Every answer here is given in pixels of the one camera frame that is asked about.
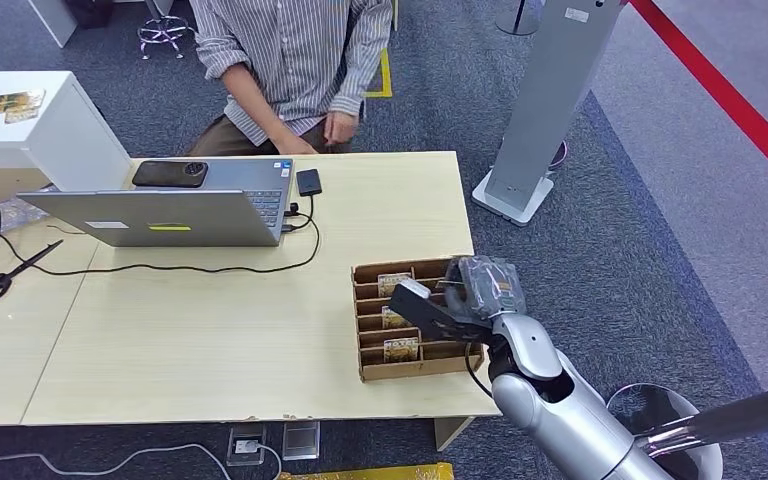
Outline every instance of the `laptop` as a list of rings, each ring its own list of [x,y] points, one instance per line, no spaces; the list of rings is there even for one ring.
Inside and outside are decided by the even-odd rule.
[[[289,159],[203,159],[197,189],[140,188],[18,195],[114,247],[276,246],[290,189]]]

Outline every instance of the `plastic bottle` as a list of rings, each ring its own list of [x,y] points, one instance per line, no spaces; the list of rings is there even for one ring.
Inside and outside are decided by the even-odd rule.
[[[57,187],[51,185],[39,191],[56,192]],[[18,198],[12,198],[1,202],[0,209],[2,233],[48,216],[43,210],[40,210],[27,202],[23,202]]]

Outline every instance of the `small card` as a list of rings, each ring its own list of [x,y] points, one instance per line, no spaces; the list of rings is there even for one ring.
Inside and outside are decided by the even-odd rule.
[[[0,113],[39,109],[43,98],[45,90],[42,89],[0,95]]]
[[[32,118],[39,116],[39,108],[30,108],[27,110],[7,110],[4,114],[4,123],[10,125],[11,123],[24,122]]]
[[[384,340],[384,363],[415,362],[419,358],[419,338]]]
[[[393,290],[399,282],[409,278],[413,278],[410,273],[387,273],[378,275],[378,296],[389,297],[393,294]]]
[[[384,330],[390,328],[407,328],[413,326],[410,324],[410,322],[405,320],[405,317],[390,310],[390,307],[386,305],[381,307],[381,319],[383,324],[382,328],[384,328]]]

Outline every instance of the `scissors blade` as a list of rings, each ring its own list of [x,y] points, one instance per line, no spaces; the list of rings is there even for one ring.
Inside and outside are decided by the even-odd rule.
[[[33,257],[29,258],[27,261],[22,262],[22,264],[19,265],[18,267],[14,268],[12,272],[7,274],[7,277],[8,278],[12,278],[12,277],[15,277],[16,275],[19,275],[20,273],[24,272],[25,270],[30,268],[32,265],[37,263],[42,257],[48,255],[49,253],[51,253],[52,250],[54,250],[55,248],[59,247],[61,243],[63,243],[63,240],[58,240],[58,241],[52,243],[51,245],[45,247],[39,253],[37,253]]]

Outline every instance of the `cardboard organizer tray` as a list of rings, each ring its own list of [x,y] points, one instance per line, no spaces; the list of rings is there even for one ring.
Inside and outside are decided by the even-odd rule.
[[[423,339],[422,332],[413,326],[384,329],[381,307],[386,306],[390,298],[378,296],[378,275],[411,273],[415,280],[431,289],[432,301],[442,305],[443,291],[437,288],[437,282],[446,276],[450,260],[414,260],[352,268],[358,364],[362,381],[466,371],[465,343]],[[384,341],[411,337],[419,339],[417,360],[385,363]],[[478,369],[484,362],[481,345],[470,348],[469,362],[473,369]]]

